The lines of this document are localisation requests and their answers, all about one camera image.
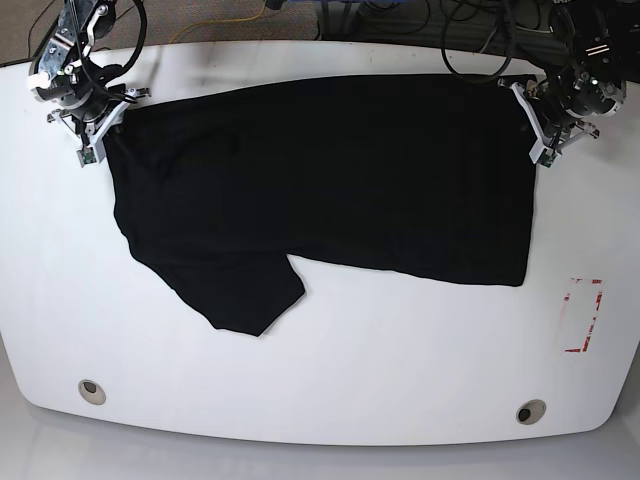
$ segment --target black cloth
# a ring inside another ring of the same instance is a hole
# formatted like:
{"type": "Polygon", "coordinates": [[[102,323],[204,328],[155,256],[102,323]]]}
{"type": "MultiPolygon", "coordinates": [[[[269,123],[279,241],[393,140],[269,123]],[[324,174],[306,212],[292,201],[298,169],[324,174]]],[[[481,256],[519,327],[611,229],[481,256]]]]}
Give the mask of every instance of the black cloth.
{"type": "Polygon", "coordinates": [[[215,328],[257,336],[304,294],[287,254],[521,285],[525,125],[495,85],[335,77],[128,111],[105,144],[133,257],[215,328]]]}

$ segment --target floor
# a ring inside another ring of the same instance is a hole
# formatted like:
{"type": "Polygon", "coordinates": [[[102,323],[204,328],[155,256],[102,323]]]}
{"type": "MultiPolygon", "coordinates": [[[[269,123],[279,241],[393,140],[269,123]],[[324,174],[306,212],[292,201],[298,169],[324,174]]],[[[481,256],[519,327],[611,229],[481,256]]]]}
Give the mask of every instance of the floor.
{"type": "MultiPolygon", "coordinates": [[[[31,35],[32,48],[38,44],[51,22],[60,12],[63,0],[3,0],[0,2],[0,64],[29,56],[28,32],[49,1],[53,5],[36,23],[31,35]]],[[[251,17],[261,9],[263,0],[145,0],[149,29],[147,45],[168,43],[175,33],[194,22],[208,19],[251,17]]],[[[546,26],[548,5],[540,0],[521,0],[516,8],[518,21],[539,28],[541,32],[518,31],[518,41],[538,57],[562,63],[562,46],[548,34],[546,26]]],[[[398,8],[376,10],[359,5],[359,16],[348,34],[325,39],[367,41],[439,47],[445,17],[442,9],[451,12],[455,0],[407,0],[398,8]]],[[[377,5],[390,5],[377,2],[377,5]]],[[[131,0],[119,0],[118,15],[126,12],[131,0]]],[[[495,25],[495,17],[484,12],[461,10],[452,22],[447,46],[459,50],[480,51],[495,25]]],[[[98,42],[96,48],[125,48],[135,44],[138,34],[135,9],[128,11],[116,23],[114,30],[98,42]]],[[[313,0],[288,0],[281,10],[267,9],[257,20],[243,23],[209,25],[180,38],[182,42],[218,40],[313,40],[318,34],[317,16],[313,0]]],[[[493,35],[485,46],[486,53],[502,55],[504,40],[493,35]]]]}
{"type": "MultiPolygon", "coordinates": [[[[29,28],[50,0],[2,0],[0,2],[0,63],[28,57],[29,28]]],[[[60,13],[63,0],[55,0],[32,33],[32,48],[60,13]]],[[[262,8],[262,0],[145,0],[149,29],[147,45],[168,43],[183,27],[206,19],[251,17],[262,8]]],[[[133,3],[119,0],[121,15],[133,3]]],[[[114,30],[97,48],[132,47],[138,35],[135,9],[116,23],[114,30]]],[[[317,34],[316,15],[311,1],[286,2],[279,11],[266,10],[255,21],[211,25],[195,30],[181,41],[217,40],[313,40],[317,34]]]]}

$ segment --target black cable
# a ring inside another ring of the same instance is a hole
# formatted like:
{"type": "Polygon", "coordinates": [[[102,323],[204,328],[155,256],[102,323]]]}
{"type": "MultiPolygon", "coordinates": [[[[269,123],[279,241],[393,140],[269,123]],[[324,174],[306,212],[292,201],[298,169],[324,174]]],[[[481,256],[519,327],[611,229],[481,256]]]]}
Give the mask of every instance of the black cable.
{"type": "Polygon", "coordinates": [[[388,5],[386,7],[383,7],[382,5],[378,5],[378,4],[373,3],[373,2],[364,2],[364,6],[367,7],[367,8],[370,8],[374,12],[387,12],[389,10],[393,10],[396,7],[399,7],[400,6],[400,2],[391,3],[390,5],[388,5]]]}
{"type": "Polygon", "coordinates": [[[51,37],[51,35],[53,35],[53,32],[56,31],[56,28],[58,28],[58,19],[57,18],[53,22],[51,22],[51,25],[49,26],[49,29],[44,34],[44,37],[42,37],[42,39],[40,40],[40,43],[38,43],[38,46],[36,47],[36,49],[33,51],[33,55],[31,55],[32,57],[37,57],[42,53],[44,48],[49,43],[49,38],[51,37]]]}
{"type": "Polygon", "coordinates": [[[136,42],[136,48],[133,50],[133,54],[129,61],[124,64],[119,76],[124,75],[131,67],[138,61],[142,48],[144,47],[144,41],[147,38],[147,11],[144,8],[142,0],[133,0],[135,7],[138,9],[138,15],[140,16],[140,31],[138,32],[138,41],[136,42]]]}
{"type": "MultiPolygon", "coordinates": [[[[515,7],[516,4],[518,3],[519,0],[516,0],[513,3],[513,6],[515,7]]],[[[524,28],[526,30],[538,30],[540,28],[540,26],[542,25],[542,10],[540,9],[540,4],[537,3],[535,0],[532,1],[533,6],[536,9],[536,16],[538,17],[538,19],[536,20],[536,25],[535,27],[527,27],[526,25],[521,24],[520,22],[516,21],[516,26],[524,28]]]]}
{"type": "Polygon", "coordinates": [[[491,32],[489,32],[489,36],[487,37],[487,39],[484,41],[484,43],[482,44],[482,46],[475,50],[475,53],[484,53],[487,48],[489,48],[489,46],[491,45],[491,42],[493,41],[493,39],[496,36],[496,33],[498,33],[498,22],[496,21],[495,26],[493,27],[493,29],[491,30],[491,32]]]}
{"type": "Polygon", "coordinates": [[[89,82],[95,88],[97,88],[100,92],[104,93],[105,95],[107,95],[109,98],[111,98],[113,100],[117,100],[119,102],[136,103],[135,99],[133,99],[132,97],[130,97],[128,95],[118,95],[118,94],[115,94],[113,92],[110,92],[104,86],[102,86],[98,82],[96,82],[93,79],[93,77],[90,75],[90,73],[89,73],[89,71],[87,69],[86,59],[82,56],[82,46],[80,45],[80,34],[79,34],[79,31],[80,31],[79,24],[80,24],[80,22],[78,21],[78,11],[76,10],[76,2],[75,2],[75,0],[69,0],[69,3],[70,3],[70,6],[71,6],[71,19],[72,19],[71,23],[73,23],[73,30],[74,30],[74,33],[76,35],[76,48],[78,49],[78,56],[80,57],[80,65],[82,66],[82,71],[86,75],[86,77],[89,80],[89,82]]]}
{"type": "Polygon", "coordinates": [[[21,63],[33,62],[38,57],[21,58],[20,60],[11,60],[9,62],[0,63],[0,68],[11,67],[13,65],[20,65],[21,63]]]}
{"type": "Polygon", "coordinates": [[[567,62],[563,65],[563,67],[560,70],[555,71],[554,73],[550,73],[548,71],[545,70],[545,73],[547,74],[547,78],[540,80],[538,82],[538,85],[536,85],[536,87],[540,88],[542,85],[544,85],[545,83],[549,83],[549,79],[551,77],[561,77],[562,74],[564,74],[564,72],[567,71],[567,69],[571,66],[571,58],[569,58],[567,60],[567,62]]]}
{"type": "Polygon", "coordinates": [[[560,125],[556,125],[553,122],[551,122],[551,124],[558,129],[556,134],[553,136],[553,139],[551,140],[551,144],[549,145],[551,149],[555,149],[556,146],[558,146],[558,142],[560,141],[560,135],[562,135],[562,131],[564,130],[564,122],[561,121],[560,125]]]}
{"type": "Polygon", "coordinates": [[[431,20],[431,6],[429,5],[429,0],[425,0],[425,4],[427,5],[427,17],[425,18],[424,22],[422,22],[422,25],[420,25],[418,28],[414,29],[414,30],[408,30],[408,31],[404,31],[404,32],[396,32],[393,30],[386,30],[384,28],[380,28],[377,25],[373,25],[371,23],[367,23],[367,27],[372,28],[373,30],[377,30],[378,32],[382,32],[382,33],[390,33],[393,35],[410,35],[412,33],[418,33],[420,30],[422,30],[424,27],[426,27],[429,24],[429,21],[431,20]]]}
{"type": "Polygon", "coordinates": [[[538,67],[539,69],[544,70],[547,75],[549,74],[549,72],[557,71],[558,68],[560,68],[560,66],[558,65],[546,62],[541,58],[538,58],[531,51],[529,51],[528,49],[526,49],[520,44],[516,46],[516,50],[522,56],[522,58],[524,58],[527,62],[531,63],[532,65],[538,67]]]}
{"type": "Polygon", "coordinates": [[[120,15],[118,15],[118,16],[116,17],[116,22],[117,22],[118,20],[120,20],[122,17],[124,17],[127,13],[129,13],[129,12],[130,12],[131,10],[133,10],[134,8],[136,8],[136,6],[135,6],[135,5],[131,5],[129,8],[127,8],[124,12],[122,12],[120,15]]]}
{"type": "Polygon", "coordinates": [[[467,3],[467,0],[461,0],[460,3],[458,3],[458,6],[456,6],[456,8],[451,13],[451,17],[445,18],[444,25],[442,27],[442,33],[440,35],[440,53],[442,54],[442,60],[444,61],[444,64],[447,66],[447,69],[451,72],[451,74],[454,77],[460,78],[468,83],[492,82],[497,78],[499,78],[500,75],[502,75],[502,73],[507,69],[516,51],[516,45],[517,45],[516,21],[513,16],[513,12],[511,11],[511,3],[510,3],[510,0],[502,0],[502,4],[504,5],[504,10],[505,10],[505,15],[507,17],[507,20],[509,21],[509,27],[511,30],[509,32],[510,39],[509,39],[509,45],[507,47],[507,53],[506,53],[504,62],[502,63],[502,66],[495,73],[491,75],[482,75],[479,78],[476,76],[462,75],[455,68],[453,68],[453,66],[449,62],[449,59],[447,58],[447,50],[446,50],[447,30],[449,29],[449,25],[451,25],[451,19],[455,17],[456,13],[458,13],[458,10],[460,10],[466,3],[467,3]]]}
{"type": "Polygon", "coordinates": [[[42,10],[42,12],[40,12],[40,15],[38,15],[36,17],[36,19],[33,21],[33,23],[31,24],[31,28],[29,29],[29,34],[27,35],[27,57],[31,57],[31,34],[33,33],[33,29],[36,27],[36,25],[38,24],[38,22],[40,21],[40,19],[44,16],[45,13],[47,13],[47,11],[51,8],[51,6],[56,3],[57,0],[51,0],[46,7],[44,7],[44,10],[42,10]]]}
{"type": "MultiPolygon", "coordinates": [[[[454,1],[458,5],[462,3],[461,1],[456,1],[456,0],[451,0],[451,1],[454,1]]],[[[467,20],[471,20],[472,18],[474,18],[476,15],[478,15],[478,12],[481,11],[480,7],[482,7],[482,5],[472,4],[468,2],[465,2],[465,4],[468,7],[474,7],[473,11],[466,17],[454,18],[454,15],[450,15],[449,13],[447,13],[446,9],[444,8],[444,0],[439,0],[438,2],[438,5],[440,6],[440,11],[445,16],[445,18],[448,18],[449,21],[451,22],[466,22],[467,20]]]]}

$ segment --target t-shirt sleeve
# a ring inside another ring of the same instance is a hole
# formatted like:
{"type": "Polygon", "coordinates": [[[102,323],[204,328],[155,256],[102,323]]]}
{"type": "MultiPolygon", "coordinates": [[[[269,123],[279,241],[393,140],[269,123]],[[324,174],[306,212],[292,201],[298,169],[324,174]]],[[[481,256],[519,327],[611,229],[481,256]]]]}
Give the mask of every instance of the t-shirt sleeve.
{"type": "Polygon", "coordinates": [[[256,337],[305,293],[284,253],[149,266],[214,328],[256,337]]]}

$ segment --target cable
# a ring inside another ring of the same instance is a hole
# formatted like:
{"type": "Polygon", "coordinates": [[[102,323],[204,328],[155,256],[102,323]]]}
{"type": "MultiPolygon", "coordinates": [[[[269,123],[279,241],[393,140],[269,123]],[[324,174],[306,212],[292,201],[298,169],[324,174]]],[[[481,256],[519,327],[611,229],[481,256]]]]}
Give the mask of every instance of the cable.
{"type": "Polygon", "coordinates": [[[122,17],[124,17],[127,13],[129,13],[131,10],[133,10],[134,8],[136,8],[135,3],[133,5],[131,5],[129,8],[127,8],[124,12],[122,12],[120,15],[118,15],[116,17],[116,22],[118,20],[120,20],[122,17]]]}
{"type": "Polygon", "coordinates": [[[173,37],[171,37],[171,40],[169,40],[169,44],[175,43],[176,40],[178,40],[178,38],[180,38],[182,35],[191,32],[192,30],[195,30],[196,28],[200,28],[200,27],[204,27],[206,25],[217,25],[219,23],[240,23],[240,22],[250,22],[252,20],[257,20],[258,18],[260,18],[262,16],[262,14],[264,13],[265,8],[267,7],[267,3],[264,2],[262,4],[262,10],[260,10],[260,12],[256,15],[254,15],[253,17],[247,17],[247,18],[227,18],[227,19],[223,19],[223,20],[205,20],[203,22],[196,22],[196,23],[192,23],[191,25],[188,25],[186,27],[184,27],[182,30],[180,30],[178,33],[176,33],[173,37]]]}
{"type": "MultiPolygon", "coordinates": [[[[506,25],[505,25],[504,22],[498,22],[498,30],[500,31],[501,35],[505,39],[509,38],[509,32],[507,31],[507,28],[506,28],[506,25]]],[[[536,56],[535,54],[530,52],[522,44],[517,43],[517,42],[516,42],[516,51],[518,52],[518,54],[522,58],[527,60],[529,63],[535,65],[536,67],[540,68],[541,70],[544,70],[545,73],[547,73],[547,75],[548,75],[548,72],[553,72],[553,71],[557,71],[558,69],[560,69],[559,65],[555,65],[555,64],[549,63],[549,62],[547,62],[545,60],[542,60],[541,58],[539,58],[538,56],[536,56]]]]}
{"type": "Polygon", "coordinates": [[[0,68],[20,65],[21,63],[33,62],[38,57],[21,58],[20,60],[11,60],[9,62],[0,63],[0,68]]]}
{"type": "Polygon", "coordinates": [[[76,2],[75,2],[75,0],[69,0],[69,4],[71,6],[71,19],[72,19],[71,23],[73,23],[73,30],[74,30],[74,33],[76,35],[76,48],[78,49],[78,55],[80,57],[80,65],[82,66],[82,71],[86,75],[86,77],[89,80],[89,82],[91,82],[91,84],[95,88],[97,88],[100,92],[102,92],[105,95],[107,95],[109,98],[112,98],[112,99],[117,100],[119,102],[137,103],[134,98],[132,98],[132,97],[130,97],[128,95],[118,95],[118,94],[115,94],[113,92],[110,92],[105,87],[103,87],[98,82],[96,82],[93,79],[93,77],[89,74],[89,71],[87,69],[86,59],[85,59],[85,57],[82,56],[82,46],[80,45],[80,35],[79,35],[79,30],[80,30],[79,24],[80,24],[80,22],[78,21],[78,11],[76,10],[76,2]]]}
{"type": "Polygon", "coordinates": [[[405,31],[405,32],[396,32],[396,31],[386,30],[384,28],[380,28],[377,25],[373,25],[371,23],[367,23],[367,27],[372,28],[373,30],[377,30],[378,32],[390,33],[390,34],[394,34],[394,35],[410,35],[412,33],[418,33],[420,30],[422,30],[424,27],[426,27],[429,24],[429,21],[431,20],[431,5],[429,5],[429,0],[425,0],[425,3],[427,5],[427,17],[425,18],[424,22],[422,22],[422,25],[420,25],[416,29],[408,30],[408,31],[405,31]]]}
{"type": "MultiPolygon", "coordinates": [[[[514,6],[517,5],[517,3],[519,2],[519,0],[516,0],[514,2],[514,6]]],[[[538,17],[538,20],[536,20],[536,24],[533,27],[527,27],[525,25],[522,25],[520,22],[516,21],[516,27],[518,27],[518,29],[520,30],[524,30],[524,31],[534,31],[537,32],[538,29],[540,28],[540,25],[542,25],[542,10],[540,9],[540,5],[538,3],[536,3],[535,1],[533,2],[533,6],[536,9],[536,16],[538,17]]]]}
{"type": "Polygon", "coordinates": [[[37,57],[42,53],[42,51],[44,50],[44,47],[46,47],[47,44],[49,43],[49,38],[51,38],[51,35],[53,35],[53,32],[56,31],[56,28],[58,28],[57,18],[53,22],[51,22],[51,25],[49,25],[48,30],[44,34],[44,37],[40,39],[40,43],[38,43],[38,46],[33,51],[32,57],[37,57]]]}
{"type": "Polygon", "coordinates": [[[444,61],[444,64],[447,66],[447,69],[451,72],[451,74],[454,77],[460,78],[461,80],[464,80],[468,83],[492,82],[497,78],[499,78],[500,75],[502,75],[502,73],[507,69],[516,51],[516,36],[515,36],[516,21],[513,16],[513,12],[511,11],[511,3],[510,3],[510,0],[502,0],[502,4],[504,5],[504,9],[505,9],[505,14],[507,16],[507,20],[509,21],[509,26],[511,30],[509,32],[511,38],[509,40],[509,46],[507,48],[506,58],[504,59],[502,66],[495,73],[491,75],[483,75],[483,76],[480,76],[479,78],[470,77],[468,75],[462,75],[455,68],[453,68],[453,66],[449,62],[449,59],[447,58],[447,50],[446,50],[447,30],[449,29],[449,25],[451,25],[451,19],[455,17],[456,13],[458,13],[458,10],[460,10],[464,5],[466,5],[466,3],[467,3],[467,0],[460,0],[460,3],[458,3],[458,6],[456,6],[456,8],[453,10],[451,17],[447,17],[444,21],[444,25],[442,27],[442,33],[440,35],[440,53],[442,54],[442,60],[444,61]]]}
{"type": "MultiPolygon", "coordinates": [[[[458,5],[460,5],[462,3],[459,0],[452,0],[452,1],[454,1],[458,5]]],[[[455,13],[453,15],[448,14],[447,11],[444,8],[443,0],[439,0],[438,5],[440,7],[440,11],[445,16],[445,18],[449,19],[452,22],[466,22],[467,20],[471,20],[472,18],[474,18],[476,15],[478,15],[478,12],[481,11],[480,8],[478,8],[478,7],[482,6],[481,5],[482,4],[482,0],[480,0],[480,5],[475,5],[475,4],[468,3],[468,2],[465,2],[465,3],[469,7],[476,7],[476,8],[474,8],[474,10],[471,12],[471,14],[469,16],[464,17],[464,18],[454,18],[455,17],[455,13]]]]}
{"type": "Polygon", "coordinates": [[[518,30],[522,30],[523,32],[531,32],[531,33],[544,33],[544,34],[552,34],[551,30],[534,30],[533,28],[521,27],[520,25],[516,25],[518,30]]]}
{"type": "Polygon", "coordinates": [[[545,83],[548,83],[548,82],[549,82],[549,78],[551,78],[551,77],[556,77],[556,78],[557,78],[557,77],[561,77],[561,76],[562,76],[562,74],[563,74],[564,72],[566,72],[566,71],[567,71],[567,69],[568,69],[570,66],[571,66],[571,58],[569,58],[569,59],[567,60],[567,62],[562,66],[562,68],[560,68],[560,70],[558,70],[557,72],[554,72],[554,73],[545,72],[545,73],[547,74],[547,77],[546,77],[546,78],[544,78],[544,79],[542,79],[542,80],[540,80],[540,81],[538,82],[538,84],[536,85],[536,87],[537,87],[537,88],[540,88],[540,87],[541,87],[542,85],[544,85],[545,83]]]}
{"type": "Polygon", "coordinates": [[[493,27],[493,30],[491,30],[491,33],[489,34],[489,36],[487,37],[487,41],[484,42],[484,45],[482,46],[482,48],[478,51],[478,53],[484,53],[484,51],[487,49],[487,47],[491,44],[491,40],[493,40],[493,37],[495,37],[496,33],[498,32],[498,25],[496,25],[495,27],[493,27]]]}
{"type": "Polygon", "coordinates": [[[371,10],[373,10],[374,12],[387,12],[389,10],[393,10],[396,7],[400,6],[400,2],[394,2],[386,7],[383,7],[382,5],[378,5],[376,3],[373,2],[364,2],[364,6],[367,8],[370,8],[371,10]]]}
{"type": "Polygon", "coordinates": [[[36,19],[33,21],[33,23],[31,24],[31,28],[29,29],[29,34],[27,35],[27,57],[31,57],[31,34],[33,33],[33,29],[36,27],[36,25],[38,24],[40,19],[44,16],[44,14],[47,13],[47,11],[53,6],[54,3],[56,3],[56,1],[57,0],[51,0],[47,4],[47,6],[44,7],[44,10],[40,12],[40,15],[38,15],[36,19]]]}
{"type": "Polygon", "coordinates": [[[119,72],[119,77],[131,70],[131,67],[138,61],[142,48],[144,47],[144,40],[147,38],[147,11],[144,8],[142,0],[133,0],[134,6],[138,9],[138,15],[140,15],[140,31],[138,32],[138,40],[136,42],[136,48],[133,50],[131,58],[124,64],[122,70],[119,72]]]}

